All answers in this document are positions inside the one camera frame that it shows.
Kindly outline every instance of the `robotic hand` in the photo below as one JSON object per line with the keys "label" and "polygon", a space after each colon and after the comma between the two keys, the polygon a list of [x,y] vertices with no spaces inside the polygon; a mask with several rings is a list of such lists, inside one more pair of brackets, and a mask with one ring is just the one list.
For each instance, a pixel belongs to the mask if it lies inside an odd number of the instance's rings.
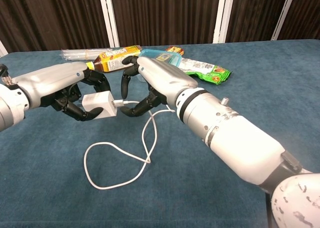
{"label": "robotic hand", "polygon": [[0,132],[22,121],[25,111],[38,107],[52,106],[78,121],[92,120],[103,108],[87,112],[73,104],[81,97],[77,83],[93,85],[96,92],[110,91],[107,78],[83,62],[57,64],[13,79],[1,64],[0,77],[4,82],[0,84]]}
{"label": "robotic hand", "polygon": [[129,56],[124,64],[121,95],[126,98],[131,76],[141,74],[149,95],[134,108],[120,110],[138,117],[158,106],[176,107],[178,118],[240,178],[272,194],[279,227],[320,226],[320,174],[305,169],[274,138],[217,99],[177,67],[156,59]]}

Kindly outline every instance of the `brown curtain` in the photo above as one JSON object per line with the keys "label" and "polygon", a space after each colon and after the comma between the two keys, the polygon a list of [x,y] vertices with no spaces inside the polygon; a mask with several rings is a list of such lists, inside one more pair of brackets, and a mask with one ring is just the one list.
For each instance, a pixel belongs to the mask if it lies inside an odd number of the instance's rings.
{"label": "brown curtain", "polygon": [[286,0],[233,0],[225,42],[268,41]]}
{"label": "brown curtain", "polygon": [[320,39],[320,0],[292,0],[278,40]]}
{"label": "brown curtain", "polygon": [[219,0],[112,0],[119,43],[212,43]]}
{"label": "brown curtain", "polygon": [[10,52],[109,47],[100,0],[0,0]]}

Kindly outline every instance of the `blue carpet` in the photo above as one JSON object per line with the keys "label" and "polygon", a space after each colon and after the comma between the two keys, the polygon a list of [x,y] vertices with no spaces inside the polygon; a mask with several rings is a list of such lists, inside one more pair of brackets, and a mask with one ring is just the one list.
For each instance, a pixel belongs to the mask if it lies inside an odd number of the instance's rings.
{"label": "blue carpet", "polygon": [[[167,46],[156,46],[165,49]],[[320,172],[320,41],[283,40],[179,45],[183,57],[220,65],[232,74],[221,85],[196,80],[278,140],[304,167]],[[0,58],[12,77],[65,61],[59,51],[17,52]],[[120,99],[122,72],[106,74]],[[94,92],[84,84],[83,94]],[[129,100],[147,84],[135,77]],[[87,181],[88,146],[109,141],[144,156],[147,115],[75,121],[51,107],[0,133],[0,227],[267,227],[265,194],[237,177],[176,114],[156,117],[152,163],[132,184],[101,191]],[[151,127],[147,143],[153,142]],[[131,179],[142,163],[111,147],[96,147],[88,169],[100,186]]]}

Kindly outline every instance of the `cable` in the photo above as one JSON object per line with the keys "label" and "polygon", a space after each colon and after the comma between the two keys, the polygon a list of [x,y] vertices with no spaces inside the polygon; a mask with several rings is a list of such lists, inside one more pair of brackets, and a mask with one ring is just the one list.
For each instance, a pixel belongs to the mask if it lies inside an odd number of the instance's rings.
{"label": "cable", "polygon": [[[138,101],[125,101],[124,104],[137,104],[139,103]],[[145,153],[146,153],[146,158],[143,159],[143,158],[140,158],[134,154],[131,154],[123,149],[121,149],[120,147],[118,147],[117,145],[111,143],[111,142],[98,142],[98,143],[94,143],[92,145],[90,145],[85,153],[84,153],[84,158],[83,158],[83,166],[84,166],[84,171],[85,171],[85,174],[86,174],[86,177],[88,179],[88,181],[90,182],[90,184],[98,189],[98,190],[110,190],[110,189],[113,189],[113,188],[117,188],[117,187],[121,187],[121,186],[125,186],[127,184],[130,184],[132,182],[134,182],[136,179],[139,178],[139,176],[142,174],[142,172],[144,171],[145,167],[147,164],[150,164],[151,163],[151,159],[150,159],[150,156],[151,156],[151,153],[154,151],[154,148],[156,146],[156,143],[157,143],[157,139],[158,139],[158,132],[157,132],[157,125],[156,125],[156,121],[155,121],[155,118],[154,116],[156,116],[157,114],[159,113],[163,113],[163,112],[172,112],[174,113],[175,111],[173,109],[171,109],[168,105],[166,105],[167,109],[162,109],[162,110],[159,110],[157,112],[155,112],[154,114],[152,114],[151,111],[148,111],[149,114],[150,114],[150,118],[147,120],[147,122],[145,123],[144,127],[143,127],[143,130],[142,130],[142,134],[141,134],[141,139],[142,139],[142,144],[143,144],[143,147],[144,147],[144,150],[145,150]],[[148,124],[150,123],[150,121],[152,121],[153,123],[153,128],[154,128],[154,142],[152,144],[152,147],[150,149],[150,151],[148,151],[147,149],[147,146],[146,146],[146,142],[145,142],[145,131],[148,127]],[[109,145],[115,149],[117,149],[118,151],[120,151],[121,153],[129,156],[129,157],[132,157],[132,158],[135,158],[141,162],[143,162],[143,166],[140,170],[140,172],[132,179],[126,181],[126,182],[123,182],[123,183],[119,183],[119,184],[115,184],[115,185],[110,185],[110,186],[105,186],[105,187],[101,187],[101,186],[98,186],[96,185],[90,175],[89,175],[89,172],[88,172],[88,168],[87,168],[87,156],[88,156],[88,152],[91,150],[91,148],[95,147],[95,146],[98,146],[98,145]]]}

